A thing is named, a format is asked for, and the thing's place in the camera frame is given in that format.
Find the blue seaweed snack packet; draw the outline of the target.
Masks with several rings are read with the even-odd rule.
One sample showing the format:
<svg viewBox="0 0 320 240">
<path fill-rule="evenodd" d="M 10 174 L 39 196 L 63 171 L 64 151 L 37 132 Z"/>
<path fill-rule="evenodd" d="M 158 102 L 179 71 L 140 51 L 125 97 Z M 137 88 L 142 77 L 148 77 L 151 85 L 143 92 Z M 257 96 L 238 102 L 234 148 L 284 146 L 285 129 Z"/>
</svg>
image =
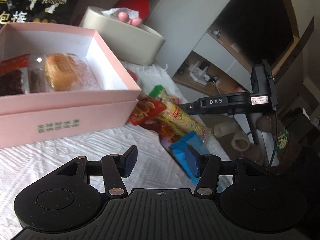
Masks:
<svg viewBox="0 0 320 240">
<path fill-rule="evenodd" d="M 177 163 L 180 165 L 180 167 L 186 173 L 186 175 L 191 179 L 191 181 L 195 185 L 197 185 L 199 178 L 195 178 L 191 174 L 190 168 L 185 160 L 188 145 L 193 146 L 193 148 L 195 148 L 195 150 L 197 150 L 197 152 L 199 152 L 200 155 L 210 154 L 210 152 L 195 132 L 191 132 L 181 137 L 179 141 L 171 145 L 174 159 L 177 161 Z"/>
</svg>

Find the yellow clear cracker packet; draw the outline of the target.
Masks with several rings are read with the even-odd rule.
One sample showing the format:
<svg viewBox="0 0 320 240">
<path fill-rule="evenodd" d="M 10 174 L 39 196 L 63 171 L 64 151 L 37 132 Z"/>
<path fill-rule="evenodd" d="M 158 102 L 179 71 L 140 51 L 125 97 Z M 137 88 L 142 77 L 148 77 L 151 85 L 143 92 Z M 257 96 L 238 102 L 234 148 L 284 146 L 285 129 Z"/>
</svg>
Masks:
<svg viewBox="0 0 320 240">
<path fill-rule="evenodd" d="M 180 136 L 195 132 L 203 142 L 211 137 L 211 130 L 178 107 L 180 98 L 167 93 L 163 86 L 156 85 L 149 96 L 165 104 L 166 109 L 157 118 L 169 124 Z"/>
</svg>

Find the large red snack bag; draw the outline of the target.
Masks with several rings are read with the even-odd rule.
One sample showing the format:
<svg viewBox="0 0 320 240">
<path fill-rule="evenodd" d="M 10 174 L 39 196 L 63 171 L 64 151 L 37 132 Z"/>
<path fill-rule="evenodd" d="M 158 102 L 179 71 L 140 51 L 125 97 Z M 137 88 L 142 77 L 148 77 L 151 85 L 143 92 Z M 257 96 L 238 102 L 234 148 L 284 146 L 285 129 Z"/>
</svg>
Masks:
<svg viewBox="0 0 320 240">
<path fill-rule="evenodd" d="M 163 117 L 146 120 L 146 122 L 139 124 L 139 126 L 149 131 L 156 132 L 160 144 L 169 154 L 172 154 L 171 145 L 185 136 L 184 131 L 173 122 Z"/>
</svg>

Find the red small snack packet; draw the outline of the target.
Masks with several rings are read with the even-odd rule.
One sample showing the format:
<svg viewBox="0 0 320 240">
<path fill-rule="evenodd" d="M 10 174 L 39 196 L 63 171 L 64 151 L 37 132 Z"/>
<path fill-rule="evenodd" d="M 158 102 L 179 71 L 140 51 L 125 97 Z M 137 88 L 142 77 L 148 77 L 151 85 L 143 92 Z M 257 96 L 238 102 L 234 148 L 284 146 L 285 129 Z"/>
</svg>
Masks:
<svg viewBox="0 0 320 240">
<path fill-rule="evenodd" d="M 134 126 L 140 125 L 159 116 L 167 109 L 166 105 L 150 96 L 143 95 L 138 98 L 138 102 L 129 116 L 129 122 Z"/>
</svg>

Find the bread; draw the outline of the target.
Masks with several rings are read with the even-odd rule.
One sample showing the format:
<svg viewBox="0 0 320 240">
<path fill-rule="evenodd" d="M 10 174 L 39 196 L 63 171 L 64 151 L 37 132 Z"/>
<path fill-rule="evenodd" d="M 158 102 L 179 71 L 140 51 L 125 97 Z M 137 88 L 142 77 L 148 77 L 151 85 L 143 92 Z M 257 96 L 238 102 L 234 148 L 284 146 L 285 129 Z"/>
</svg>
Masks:
<svg viewBox="0 0 320 240">
<path fill-rule="evenodd" d="M 75 54 L 46 55 L 44 74 L 52 92 L 100 89 L 92 68 Z"/>
</svg>

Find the clear dark snack bar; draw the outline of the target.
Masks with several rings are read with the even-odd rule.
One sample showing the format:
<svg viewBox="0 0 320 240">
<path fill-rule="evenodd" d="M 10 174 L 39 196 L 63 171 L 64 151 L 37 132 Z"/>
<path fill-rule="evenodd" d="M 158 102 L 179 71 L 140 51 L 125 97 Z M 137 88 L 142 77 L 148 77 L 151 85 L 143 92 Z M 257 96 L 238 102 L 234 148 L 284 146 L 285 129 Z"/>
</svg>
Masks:
<svg viewBox="0 0 320 240">
<path fill-rule="evenodd" d="M 45 93 L 45 57 L 24 54 L 1 61 L 1 96 Z"/>
</svg>

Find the white router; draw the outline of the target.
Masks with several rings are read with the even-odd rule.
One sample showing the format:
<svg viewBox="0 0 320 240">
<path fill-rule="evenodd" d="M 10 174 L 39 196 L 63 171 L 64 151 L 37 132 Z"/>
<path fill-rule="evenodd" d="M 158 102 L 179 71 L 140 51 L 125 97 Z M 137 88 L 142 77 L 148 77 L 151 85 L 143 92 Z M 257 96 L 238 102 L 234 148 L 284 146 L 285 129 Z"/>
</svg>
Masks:
<svg viewBox="0 0 320 240">
<path fill-rule="evenodd" d="M 196 82 L 202 85 L 206 85 L 210 80 L 208 75 L 208 68 L 211 65 L 208 61 L 197 61 L 189 67 L 189 76 Z"/>
</svg>

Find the black television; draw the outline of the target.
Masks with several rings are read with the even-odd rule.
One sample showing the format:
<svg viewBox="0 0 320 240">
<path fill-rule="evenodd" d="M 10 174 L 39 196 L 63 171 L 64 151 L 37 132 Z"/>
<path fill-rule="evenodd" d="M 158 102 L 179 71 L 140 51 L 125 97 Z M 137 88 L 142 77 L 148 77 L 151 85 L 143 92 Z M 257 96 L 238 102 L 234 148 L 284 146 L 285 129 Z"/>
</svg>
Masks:
<svg viewBox="0 0 320 240">
<path fill-rule="evenodd" d="M 298 37 L 291 0 L 230 0 L 213 22 L 250 63 L 278 63 Z"/>
</svg>

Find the pink cardboard box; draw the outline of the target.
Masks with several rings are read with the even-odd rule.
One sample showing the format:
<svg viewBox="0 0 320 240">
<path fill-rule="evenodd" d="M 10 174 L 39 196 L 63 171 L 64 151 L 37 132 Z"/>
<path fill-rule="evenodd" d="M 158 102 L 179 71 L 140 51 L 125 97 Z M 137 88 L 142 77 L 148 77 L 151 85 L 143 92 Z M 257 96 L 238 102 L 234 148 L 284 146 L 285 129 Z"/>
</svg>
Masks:
<svg viewBox="0 0 320 240">
<path fill-rule="evenodd" d="M 1 147 L 123 126 L 140 87 L 97 31 L 51 23 L 1 29 Z"/>
</svg>

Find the cream tissue box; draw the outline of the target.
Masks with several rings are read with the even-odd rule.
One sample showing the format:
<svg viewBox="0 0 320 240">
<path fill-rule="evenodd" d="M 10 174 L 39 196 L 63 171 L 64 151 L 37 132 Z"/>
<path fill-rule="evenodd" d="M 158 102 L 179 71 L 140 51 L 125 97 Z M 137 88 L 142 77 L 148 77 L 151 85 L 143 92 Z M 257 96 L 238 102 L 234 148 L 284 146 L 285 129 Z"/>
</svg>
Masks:
<svg viewBox="0 0 320 240">
<path fill-rule="evenodd" d="M 150 27 L 121 22 L 98 7 L 87 8 L 80 27 L 96 30 L 118 59 L 138 65 L 152 64 L 165 42 Z"/>
</svg>

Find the pink toy on tissue box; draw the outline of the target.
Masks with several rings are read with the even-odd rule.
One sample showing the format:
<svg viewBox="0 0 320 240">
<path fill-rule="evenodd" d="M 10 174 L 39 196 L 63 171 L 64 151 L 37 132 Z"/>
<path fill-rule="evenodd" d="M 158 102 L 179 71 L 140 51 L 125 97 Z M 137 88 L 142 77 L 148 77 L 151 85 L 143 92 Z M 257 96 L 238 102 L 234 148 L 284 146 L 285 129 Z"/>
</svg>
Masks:
<svg viewBox="0 0 320 240">
<path fill-rule="evenodd" d="M 135 26 L 135 27 L 139 27 L 143 23 L 143 20 L 141 18 L 130 18 L 128 13 L 123 12 L 123 11 L 118 14 L 118 19 L 121 22 L 127 23 L 127 24 Z"/>
</svg>

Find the white tissue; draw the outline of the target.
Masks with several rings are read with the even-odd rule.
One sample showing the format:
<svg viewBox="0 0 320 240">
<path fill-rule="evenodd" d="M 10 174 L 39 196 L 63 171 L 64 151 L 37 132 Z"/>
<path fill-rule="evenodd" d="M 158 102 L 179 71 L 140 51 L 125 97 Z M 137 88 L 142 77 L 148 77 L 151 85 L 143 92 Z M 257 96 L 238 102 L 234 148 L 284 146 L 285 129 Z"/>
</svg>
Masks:
<svg viewBox="0 0 320 240">
<path fill-rule="evenodd" d="M 120 12 L 125 12 L 128 14 L 129 18 L 139 18 L 139 12 L 131 10 L 129 8 L 112 8 L 109 10 L 101 10 L 103 15 L 109 15 L 113 17 L 118 17 Z"/>
</svg>

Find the red round paddle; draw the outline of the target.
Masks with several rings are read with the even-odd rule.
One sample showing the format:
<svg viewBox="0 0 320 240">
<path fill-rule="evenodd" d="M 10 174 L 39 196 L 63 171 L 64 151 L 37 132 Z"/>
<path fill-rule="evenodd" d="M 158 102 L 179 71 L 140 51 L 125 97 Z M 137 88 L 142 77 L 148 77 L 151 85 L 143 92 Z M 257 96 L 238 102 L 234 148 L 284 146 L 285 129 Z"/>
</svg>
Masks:
<svg viewBox="0 0 320 240">
<path fill-rule="evenodd" d="M 139 12 L 139 17 L 145 21 L 150 13 L 149 0 L 119 0 L 113 6 L 114 8 L 128 8 Z"/>
</svg>

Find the black plum snack bag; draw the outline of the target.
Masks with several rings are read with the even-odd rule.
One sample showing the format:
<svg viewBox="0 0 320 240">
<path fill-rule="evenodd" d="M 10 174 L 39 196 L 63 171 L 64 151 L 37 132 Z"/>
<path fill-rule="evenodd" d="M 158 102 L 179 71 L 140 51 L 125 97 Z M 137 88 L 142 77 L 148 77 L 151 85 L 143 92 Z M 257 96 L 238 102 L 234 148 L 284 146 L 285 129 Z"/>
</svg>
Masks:
<svg viewBox="0 0 320 240">
<path fill-rule="evenodd" d="M 1 27 L 9 23 L 70 24 L 79 0 L 1 0 Z"/>
</svg>

